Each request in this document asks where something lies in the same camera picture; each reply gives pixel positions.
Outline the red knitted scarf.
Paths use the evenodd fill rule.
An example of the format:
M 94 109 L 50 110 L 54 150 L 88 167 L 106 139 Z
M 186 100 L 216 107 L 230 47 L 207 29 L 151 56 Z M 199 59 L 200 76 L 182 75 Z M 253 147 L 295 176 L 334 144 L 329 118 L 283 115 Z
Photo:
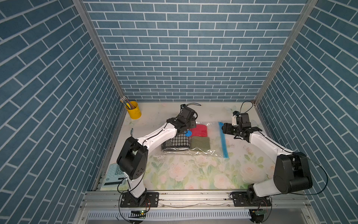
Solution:
M 208 127 L 206 125 L 197 124 L 195 128 L 190 129 L 193 137 L 207 137 Z

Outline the clear plastic vacuum bag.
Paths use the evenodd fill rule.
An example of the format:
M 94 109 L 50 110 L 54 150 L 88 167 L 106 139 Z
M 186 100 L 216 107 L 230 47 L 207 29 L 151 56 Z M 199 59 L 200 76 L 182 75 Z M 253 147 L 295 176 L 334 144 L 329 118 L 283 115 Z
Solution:
M 161 145 L 164 154 L 205 155 L 229 158 L 222 122 L 197 122 L 186 133 Z

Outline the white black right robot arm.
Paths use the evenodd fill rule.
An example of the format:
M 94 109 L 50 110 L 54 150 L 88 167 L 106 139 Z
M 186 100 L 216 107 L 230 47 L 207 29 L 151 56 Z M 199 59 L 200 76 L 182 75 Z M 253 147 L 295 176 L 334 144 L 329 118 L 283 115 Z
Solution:
M 251 125 L 248 113 L 233 112 L 232 123 L 224 123 L 222 132 L 251 143 L 275 162 L 273 178 L 248 186 L 247 195 L 250 199 L 312 188 L 313 181 L 306 155 L 295 153 L 263 134 L 259 127 Z

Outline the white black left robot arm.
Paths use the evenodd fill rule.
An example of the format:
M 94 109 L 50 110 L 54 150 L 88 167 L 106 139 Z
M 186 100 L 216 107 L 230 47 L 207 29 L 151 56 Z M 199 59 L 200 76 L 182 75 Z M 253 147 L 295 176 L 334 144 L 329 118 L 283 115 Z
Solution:
M 144 199 L 147 189 L 143 178 L 149 153 L 167 140 L 196 127 L 197 112 L 188 105 L 181 105 L 180 113 L 167 119 L 164 125 L 140 138 L 125 140 L 117 158 L 117 165 L 123 171 L 129 188 L 126 191 L 134 199 Z

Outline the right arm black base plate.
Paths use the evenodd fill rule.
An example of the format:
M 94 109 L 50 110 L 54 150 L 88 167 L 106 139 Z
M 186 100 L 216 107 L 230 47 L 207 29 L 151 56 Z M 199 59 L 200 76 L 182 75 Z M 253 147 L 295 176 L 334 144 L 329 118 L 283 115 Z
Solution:
M 235 207 L 270 207 L 272 205 L 269 197 L 257 197 L 243 191 L 231 192 L 229 198 L 233 201 Z

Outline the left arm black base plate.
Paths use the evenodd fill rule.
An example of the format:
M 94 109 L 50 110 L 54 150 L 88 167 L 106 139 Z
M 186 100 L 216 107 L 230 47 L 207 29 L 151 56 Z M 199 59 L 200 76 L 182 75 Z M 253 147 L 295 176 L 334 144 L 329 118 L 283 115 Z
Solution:
M 132 193 L 123 193 L 120 200 L 121 208 L 139 208 L 139 207 L 154 207 L 158 206 L 159 193 L 145 191 L 139 198 L 136 198 Z

